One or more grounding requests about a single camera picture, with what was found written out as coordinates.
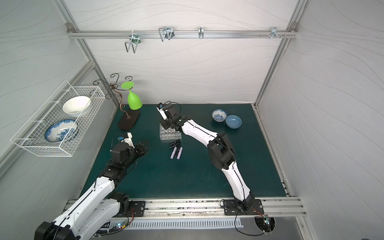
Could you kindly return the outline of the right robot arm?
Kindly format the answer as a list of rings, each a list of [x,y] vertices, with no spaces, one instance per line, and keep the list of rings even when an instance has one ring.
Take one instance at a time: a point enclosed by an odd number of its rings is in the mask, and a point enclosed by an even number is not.
[[[212,164],[227,178],[238,209],[243,213],[249,211],[255,201],[255,196],[239,171],[234,147],[228,135],[224,132],[212,132],[200,126],[192,118],[182,115],[180,111],[176,110],[172,102],[159,103],[157,110],[162,117],[160,123],[164,129],[171,128],[181,132],[207,147]]]

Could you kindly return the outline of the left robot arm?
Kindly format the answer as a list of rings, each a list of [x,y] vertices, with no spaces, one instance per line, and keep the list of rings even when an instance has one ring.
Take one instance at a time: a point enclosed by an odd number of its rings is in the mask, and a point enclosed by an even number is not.
[[[52,222],[43,222],[36,240],[89,240],[112,217],[134,215],[128,195],[115,193],[138,158],[148,153],[148,142],[135,146],[122,142],[112,149],[112,158],[90,188]]]

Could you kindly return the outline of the clear acrylic lipstick organizer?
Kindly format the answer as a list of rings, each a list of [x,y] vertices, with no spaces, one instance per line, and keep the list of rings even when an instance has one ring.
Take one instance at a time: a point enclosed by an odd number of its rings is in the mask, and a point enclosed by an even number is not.
[[[162,124],[160,124],[160,140],[161,141],[173,141],[173,140],[181,140],[182,139],[182,133],[175,131],[172,128],[165,129]]]

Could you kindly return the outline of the lilac lip gloss right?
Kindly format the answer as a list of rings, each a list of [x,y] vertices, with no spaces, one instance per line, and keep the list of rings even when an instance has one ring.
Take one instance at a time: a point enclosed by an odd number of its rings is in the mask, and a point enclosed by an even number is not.
[[[177,155],[177,160],[179,160],[181,158],[182,151],[183,151],[183,147],[180,147],[178,155]]]

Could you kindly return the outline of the lilac lip gloss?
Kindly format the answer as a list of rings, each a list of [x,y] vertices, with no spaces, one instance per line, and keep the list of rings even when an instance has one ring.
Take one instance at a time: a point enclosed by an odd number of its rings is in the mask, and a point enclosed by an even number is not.
[[[171,154],[171,156],[170,156],[170,159],[173,159],[173,158],[174,158],[177,149],[178,149],[178,147],[174,147],[173,152],[172,152],[172,154]]]
[[[177,160],[179,160],[181,158],[182,151],[183,151],[183,147],[180,147],[178,155],[177,155]]]

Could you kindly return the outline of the lilac lip gloss left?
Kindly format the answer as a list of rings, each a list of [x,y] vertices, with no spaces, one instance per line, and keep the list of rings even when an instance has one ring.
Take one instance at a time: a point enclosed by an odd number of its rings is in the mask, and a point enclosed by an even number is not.
[[[177,149],[178,149],[178,147],[174,147],[173,152],[172,152],[172,154],[171,154],[171,156],[170,156],[170,159],[173,159],[173,158],[174,158]]]

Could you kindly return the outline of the white bowl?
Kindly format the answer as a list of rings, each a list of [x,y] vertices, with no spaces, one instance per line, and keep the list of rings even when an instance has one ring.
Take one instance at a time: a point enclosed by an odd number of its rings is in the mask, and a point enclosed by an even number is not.
[[[91,99],[86,96],[78,96],[66,101],[62,107],[65,114],[71,117],[79,117],[85,115],[91,106]]]

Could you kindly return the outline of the blue floral plate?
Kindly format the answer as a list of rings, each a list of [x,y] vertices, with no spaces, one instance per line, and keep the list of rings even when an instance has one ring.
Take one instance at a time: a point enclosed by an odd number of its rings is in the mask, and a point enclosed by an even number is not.
[[[51,143],[59,143],[74,138],[78,133],[78,124],[75,120],[66,119],[51,125],[45,132],[45,139]]]

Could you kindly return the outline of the metal double hook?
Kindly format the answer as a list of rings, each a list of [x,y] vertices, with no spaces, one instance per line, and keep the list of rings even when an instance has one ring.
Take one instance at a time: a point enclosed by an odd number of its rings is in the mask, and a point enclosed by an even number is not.
[[[162,42],[165,39],[171,40],[175,36],[174,29],[172,27],[160,27],[158,32]]]
[[[129,36],[129,40],[125,42],[125,48],[127,53],[132,50],[132,52],[135,54],[138,48],[138,45],[141,43],[141,37],[139,35],[136,35],[132,33]]]

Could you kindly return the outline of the metal double hook middle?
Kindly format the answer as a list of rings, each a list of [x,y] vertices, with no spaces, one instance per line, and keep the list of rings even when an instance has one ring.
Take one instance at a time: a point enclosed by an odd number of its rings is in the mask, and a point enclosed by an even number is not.
[[[171,40],[175,36],[174,29],[172,27],[160,27],[158,32],[162,42],[165,39]]]

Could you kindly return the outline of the metal clip hook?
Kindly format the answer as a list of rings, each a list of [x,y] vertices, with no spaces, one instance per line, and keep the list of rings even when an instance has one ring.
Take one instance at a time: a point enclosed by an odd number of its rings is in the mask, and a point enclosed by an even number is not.
[[[198,37],[199,37],[199,39],[204,38],[204,28],[203,27],[198,28]]]

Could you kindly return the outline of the metal hook right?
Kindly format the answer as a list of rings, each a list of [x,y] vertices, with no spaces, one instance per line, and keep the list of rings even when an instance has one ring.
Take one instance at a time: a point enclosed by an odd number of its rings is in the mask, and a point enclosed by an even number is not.
[[[262,38],[269,38],[269,39],[284,39],[287,37],[286,34],[279,34],[276,27],[272,28],[270,33],[263,35],[260,34]]]

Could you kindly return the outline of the round floor port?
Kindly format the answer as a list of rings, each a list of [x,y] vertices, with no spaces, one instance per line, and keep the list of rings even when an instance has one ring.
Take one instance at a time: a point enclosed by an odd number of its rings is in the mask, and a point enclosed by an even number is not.
[[[274,217],[267,215],[263,217],[254,218],[257,227],[264,233],[271,233],[276,227],[276,220]]]

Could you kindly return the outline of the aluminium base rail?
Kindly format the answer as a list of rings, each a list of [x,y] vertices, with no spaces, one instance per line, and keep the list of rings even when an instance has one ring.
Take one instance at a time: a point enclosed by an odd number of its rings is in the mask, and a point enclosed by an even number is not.
[[[131,201],[145,201],[146,207],[144,219],[196,219],[196,218],[229,218],[220,201],[232,198],[197,198],[197,199],[138,199]],[[298,197],[272,197],[260,199],[264,208],[264,216],[269,217],[305,217],[306,210]],[[260,217],[260,216],[239,216],[239,217]]]

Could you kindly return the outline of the aluminium cross rail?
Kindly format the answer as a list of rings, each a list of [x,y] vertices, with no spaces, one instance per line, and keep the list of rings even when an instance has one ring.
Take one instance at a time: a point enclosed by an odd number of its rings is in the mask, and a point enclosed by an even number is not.
[[[271,29],[267,30],[208,30],[204,29],[203,39],[269,39],[262,38],[260,34],[266,35]],[[129,36],[134,33],[141,37],[141,40],[161,40],[158,30],[155,31],[68,31],[71,39],[112,39],[112,40],[128,40]],[[199,39],[198,28],[195,30],[174,30],[175,36],[171,39]],[[288,30],[278,30],[279,34],[286,34],[284,39],[296,38],[299,33],[296,26],[292,25]]]

